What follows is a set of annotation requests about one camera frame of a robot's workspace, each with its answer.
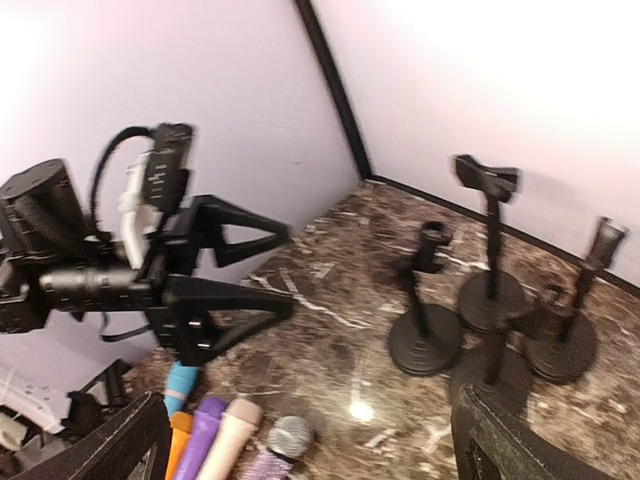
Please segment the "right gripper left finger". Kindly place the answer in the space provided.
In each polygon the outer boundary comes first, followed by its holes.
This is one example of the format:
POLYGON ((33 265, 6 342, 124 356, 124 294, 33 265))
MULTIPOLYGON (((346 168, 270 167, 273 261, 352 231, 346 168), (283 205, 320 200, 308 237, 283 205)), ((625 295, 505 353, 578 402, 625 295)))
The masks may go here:
POLYGON ((145 460, 145 479, 166 474, 172 431, 164 398, 146 392, 61 453, 21 473, 23 480, 126 479, 145 460))

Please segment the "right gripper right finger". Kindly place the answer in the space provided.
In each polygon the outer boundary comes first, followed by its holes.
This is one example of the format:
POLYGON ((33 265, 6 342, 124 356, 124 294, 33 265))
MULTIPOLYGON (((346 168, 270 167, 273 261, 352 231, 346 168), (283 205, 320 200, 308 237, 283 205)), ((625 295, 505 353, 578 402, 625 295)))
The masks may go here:
POLYGON ((460 479, 608 479, 560 450, 505 409, 489 390, 460 387, 451 411, 460 479))

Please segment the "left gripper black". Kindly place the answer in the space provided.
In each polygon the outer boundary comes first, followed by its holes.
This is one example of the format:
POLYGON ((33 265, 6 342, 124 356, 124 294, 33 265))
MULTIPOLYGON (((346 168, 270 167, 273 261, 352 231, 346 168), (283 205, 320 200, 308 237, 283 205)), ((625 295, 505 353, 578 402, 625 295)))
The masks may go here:
POLYGON ((289 294, 193 275, 202 250, 224 268, 285 245, 290 227, 213 195, 160 218, 136 281, 149 290, 144 316, 158 344, 184 365, 204 365, 288 319, 289 294))

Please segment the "black stand of purple microphone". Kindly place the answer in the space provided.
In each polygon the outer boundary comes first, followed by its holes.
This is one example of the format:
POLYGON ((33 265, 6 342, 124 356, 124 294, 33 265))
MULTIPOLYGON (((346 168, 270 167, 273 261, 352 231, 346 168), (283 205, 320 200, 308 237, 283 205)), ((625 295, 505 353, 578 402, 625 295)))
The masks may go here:
POLYGON ((523 415, 532 376, 524 357, 508 347, 509 335, 518 332, 527 339, 543 338, 553 322, 552 309, 560 305, 565 295, 564 287, 549 284, 522 309, 498 314, 487 342, 464 353, 454 367, 449 381, 449 400, 455 401, 462 386, 470 385, 509 413, 523 415))

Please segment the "orange microphone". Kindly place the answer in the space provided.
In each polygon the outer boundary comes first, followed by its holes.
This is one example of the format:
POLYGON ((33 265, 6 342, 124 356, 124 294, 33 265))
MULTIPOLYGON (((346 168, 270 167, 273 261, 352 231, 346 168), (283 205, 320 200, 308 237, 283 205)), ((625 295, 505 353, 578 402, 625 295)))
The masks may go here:
POLYGON ((190 440, 193 416, 186 412, 176 412, 171 417, 172 440, 165 473, 165 480, 172 480, 190 440))

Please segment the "blue microphone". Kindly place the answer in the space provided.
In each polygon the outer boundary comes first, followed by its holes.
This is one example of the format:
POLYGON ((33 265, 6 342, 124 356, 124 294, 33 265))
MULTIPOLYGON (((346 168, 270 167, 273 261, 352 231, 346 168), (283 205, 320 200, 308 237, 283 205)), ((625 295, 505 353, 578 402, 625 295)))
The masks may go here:
POLYGON ((169 417, 182 410, 196 386, 199 373, 199 367, 185 366, 179 361, 173 363, 164 391, 164 403, 169 417))

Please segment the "purple microphone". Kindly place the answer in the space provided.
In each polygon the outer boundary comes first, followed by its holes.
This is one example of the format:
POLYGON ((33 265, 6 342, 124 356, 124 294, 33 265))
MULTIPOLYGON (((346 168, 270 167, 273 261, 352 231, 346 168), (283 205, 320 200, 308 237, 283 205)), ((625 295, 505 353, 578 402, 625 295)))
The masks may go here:
POLYGON ((218 397, 204 398, 193 415, 189 442, 182 455, 175 480, 193 480, 217 436, 222 414, 228 403, 218 397))

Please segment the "black stand of orange microphone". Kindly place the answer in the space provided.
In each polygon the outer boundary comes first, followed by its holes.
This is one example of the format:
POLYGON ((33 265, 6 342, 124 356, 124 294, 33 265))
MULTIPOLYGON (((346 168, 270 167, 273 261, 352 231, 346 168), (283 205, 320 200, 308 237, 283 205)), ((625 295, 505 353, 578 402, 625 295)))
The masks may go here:
POLYGON ((523 354, 529 367, 543 379, 554 384, 567 384, 579 379, 594 363, 597 353, 597 334, 593 322, 584 313, 584 304, 596 276, 609 268, 629 229, 615 224, 610 218, 598 219, 591 247, 580 263, 569 304, 560 299, 565 289, 550 284, 549 299, 536 299, 534 317, 545 325, 546 331, 536 339, 524 340, 523 354))

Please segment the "black stand of pink microphone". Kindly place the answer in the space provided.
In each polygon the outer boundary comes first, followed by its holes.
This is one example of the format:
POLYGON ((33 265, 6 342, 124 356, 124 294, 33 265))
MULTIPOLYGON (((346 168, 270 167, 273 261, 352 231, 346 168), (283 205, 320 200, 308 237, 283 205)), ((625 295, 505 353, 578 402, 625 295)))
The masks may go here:
POLYGON ((453 365, 462 351, 463 332, 457 315, 442 305, 422 301, 417 277, 443 269, 436 262, 436 252, 452 239, 453 232, 445 223, 427 221, 419 231, 416 250, 393 263, 409 307, 392 324, 387 349, 393 363, 411 376, 437 375, 453 365))

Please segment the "pink microphone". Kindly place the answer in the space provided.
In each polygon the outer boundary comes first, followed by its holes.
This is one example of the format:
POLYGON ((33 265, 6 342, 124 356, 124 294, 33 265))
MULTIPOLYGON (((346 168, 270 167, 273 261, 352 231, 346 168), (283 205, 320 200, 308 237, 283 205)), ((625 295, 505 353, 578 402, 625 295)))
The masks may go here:
POLYGON ((196 479, 227 479, 262 418, 260 405, 247 398, 234 399, 222 414, 217 436, 196 479))

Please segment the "black stand of blue microphone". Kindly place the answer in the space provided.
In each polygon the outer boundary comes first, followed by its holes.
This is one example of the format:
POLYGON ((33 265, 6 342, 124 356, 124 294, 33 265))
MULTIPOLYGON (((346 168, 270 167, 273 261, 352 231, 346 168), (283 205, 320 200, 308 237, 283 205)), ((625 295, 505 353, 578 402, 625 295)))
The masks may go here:
POLYGON ((501 269, 501 206, 518 191, 520 170, 513 167, 489 167, 469 154, 453 158, 456 176, 462 186, 479 191, 486 200, 488 269, 468 276, 457 299, 457 312, 472 330, 488 332, 504 314, 524 309, 526 295, 519 281, 501 269))

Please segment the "silver glitter microphone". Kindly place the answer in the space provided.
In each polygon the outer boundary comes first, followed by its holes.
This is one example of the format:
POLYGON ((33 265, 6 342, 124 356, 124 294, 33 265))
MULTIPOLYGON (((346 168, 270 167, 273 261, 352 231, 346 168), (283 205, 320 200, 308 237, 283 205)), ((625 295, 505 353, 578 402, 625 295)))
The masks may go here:
POLYGON ((255 457, 242 480, 286 479, 313 440, 314 429, 306 419, 294 415, 278 418, 268 432, 265 449, 255 457))

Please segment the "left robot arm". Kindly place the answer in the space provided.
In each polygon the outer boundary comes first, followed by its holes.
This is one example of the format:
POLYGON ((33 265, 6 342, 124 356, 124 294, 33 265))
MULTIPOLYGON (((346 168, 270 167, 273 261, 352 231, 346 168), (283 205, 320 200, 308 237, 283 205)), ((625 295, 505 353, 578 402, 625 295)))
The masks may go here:
POLYGON ((53 311, 77 320, 139 312, 160 346, 198 367, 288 318, 287 294, 194 275, 202 250, 224 267, 282 245, 287 227, 212 195, 183 206, 188 177, 180 170, 165 185, 158 228, 134 267, 121 243, 88 239, 64 161, 13 175, 1 188, 2 331, 41 329, 53 311))

